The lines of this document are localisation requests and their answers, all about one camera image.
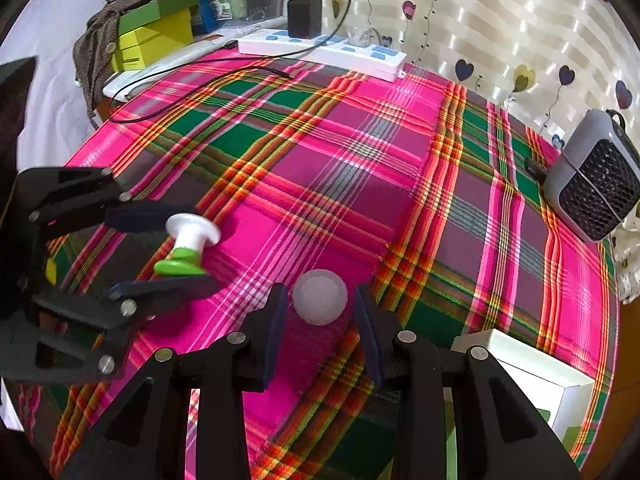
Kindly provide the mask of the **white green spool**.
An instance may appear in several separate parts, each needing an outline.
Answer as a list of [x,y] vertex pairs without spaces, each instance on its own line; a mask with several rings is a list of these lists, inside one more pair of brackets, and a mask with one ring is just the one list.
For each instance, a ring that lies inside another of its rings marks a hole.
[[155,274],[165,276],[206,275],[202,268],[204,248],[220,242],[221,232],[214,222],[198,214],[173,214],[166,221],[167,233],[174,239],[169,255],[154,264]]

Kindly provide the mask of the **translucent white round lid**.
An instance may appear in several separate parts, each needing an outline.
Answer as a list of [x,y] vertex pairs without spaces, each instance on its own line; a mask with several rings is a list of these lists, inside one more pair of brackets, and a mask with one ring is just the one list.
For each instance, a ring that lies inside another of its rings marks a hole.
[[324,269],[302,274],[294,284],[293,304],[297,315],[306,323],[325,326],[344,312],[348,291],[344,281]]

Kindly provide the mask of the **white green shallow box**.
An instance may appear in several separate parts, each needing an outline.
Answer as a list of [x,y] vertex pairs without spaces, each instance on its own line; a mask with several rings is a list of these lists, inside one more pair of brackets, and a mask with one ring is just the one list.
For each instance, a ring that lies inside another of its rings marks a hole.
[[591,378],[498,330],[457,336],[440,362],[447,478],[579,478]]

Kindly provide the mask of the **white long flat board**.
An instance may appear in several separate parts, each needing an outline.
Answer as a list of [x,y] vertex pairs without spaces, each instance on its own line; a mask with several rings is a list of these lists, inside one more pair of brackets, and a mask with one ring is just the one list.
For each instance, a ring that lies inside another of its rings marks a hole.
[[103,95],[118,102],[127,102],[171,72],[228,46],[234,40],[262,28],[282,29],[285,25],[286,17],[280,16],[240,27],[223,27],[208,36],[198,37],[192,44],[171,52],[147,68],[111,76],[103,87]]

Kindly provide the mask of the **brown cloth garment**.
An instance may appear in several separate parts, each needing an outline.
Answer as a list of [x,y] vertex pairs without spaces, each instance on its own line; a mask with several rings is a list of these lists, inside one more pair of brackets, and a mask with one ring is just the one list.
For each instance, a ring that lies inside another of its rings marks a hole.
[[85,33],[73,47],[75,79],[86,102],[89,122],[94,125],[93,112],[102,100],[102,88],[112,73],[111,58],[117,44],[119,19],[127,12],[153,0],[105,0],[104,7],[88,19]]

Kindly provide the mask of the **yellow green cardboard box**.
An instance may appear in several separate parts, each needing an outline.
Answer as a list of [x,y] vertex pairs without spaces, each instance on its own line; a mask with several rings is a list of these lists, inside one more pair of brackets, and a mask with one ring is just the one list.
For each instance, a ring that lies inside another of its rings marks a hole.
[[152,0],[118,19],[117,39],[108,47],[115,73],[143,70],[193,41],[191,10],[198,0]]

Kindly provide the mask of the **pink green plaid tablecloth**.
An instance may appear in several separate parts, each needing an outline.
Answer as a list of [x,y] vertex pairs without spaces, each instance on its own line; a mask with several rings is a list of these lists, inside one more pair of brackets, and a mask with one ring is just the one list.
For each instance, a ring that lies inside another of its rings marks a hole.
[[377,479],[394,454],[397,396],[373,393],[352,327],[352,293],[369,283],[402,327],[450,348],[501,330],[594,380],[570,428],[580,468],[611,391],[618,315],[610,246],[585,244],[541,198],[525,159],[558,151],[517,119],[420,68],[390,84],[279,60],[288,78],[179,70],[106,122],[70,166],[111,167],[134,198],[191,203],[219,226],[203,266],[214,296],[149,321],[122,380],[14,386],[29,440],[55,478],[153,350],[206,348],[261,308],[275,282],[314,269],[349,290],[348,308],[310,326],[288,307],[276,374],[244,398],[254,479]]

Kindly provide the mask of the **grey mini fan heater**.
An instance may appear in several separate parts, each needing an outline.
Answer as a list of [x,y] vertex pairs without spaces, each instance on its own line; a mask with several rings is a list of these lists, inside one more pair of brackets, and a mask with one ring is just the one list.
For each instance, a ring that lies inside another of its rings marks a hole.
[[588,110],[549,167],[527,157],[525,169],[586,243],[604,240],[639,203],[639,153],[617,110]]

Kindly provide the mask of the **black power adapter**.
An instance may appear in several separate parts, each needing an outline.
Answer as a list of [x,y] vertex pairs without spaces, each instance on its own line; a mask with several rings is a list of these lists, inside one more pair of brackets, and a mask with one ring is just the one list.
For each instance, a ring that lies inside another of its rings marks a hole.
[[314,39],[322,31],[322,0],[290,0],[288,2],[288,36]]

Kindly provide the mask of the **white power strip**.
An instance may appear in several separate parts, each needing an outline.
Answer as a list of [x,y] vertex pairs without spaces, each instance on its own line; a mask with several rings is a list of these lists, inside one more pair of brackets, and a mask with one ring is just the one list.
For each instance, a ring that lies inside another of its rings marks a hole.
[[376,44],[358,47],[339,36],[321,44],[328,38],[328,35],[322,35],[314,39],[299,39],[288,36],[286,29],[261,29],[241,37],[238,40],[238,48],[241,54],[300,58],[388,82],[406,76],[407,55],[404,52]]

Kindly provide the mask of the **heart-patterned white curtain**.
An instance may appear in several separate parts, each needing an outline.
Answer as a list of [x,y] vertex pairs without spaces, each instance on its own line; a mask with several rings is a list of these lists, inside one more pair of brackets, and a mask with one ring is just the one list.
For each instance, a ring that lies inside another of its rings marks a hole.
[[639,50],[608,0],[322,0],[341,26],[451,80],[463,113],[439,206],[442,258],[472,272],[474,302],[601,310],[608,243],[581,240],[525,169],[549,167],[588,110],[617,110],[639,146]]

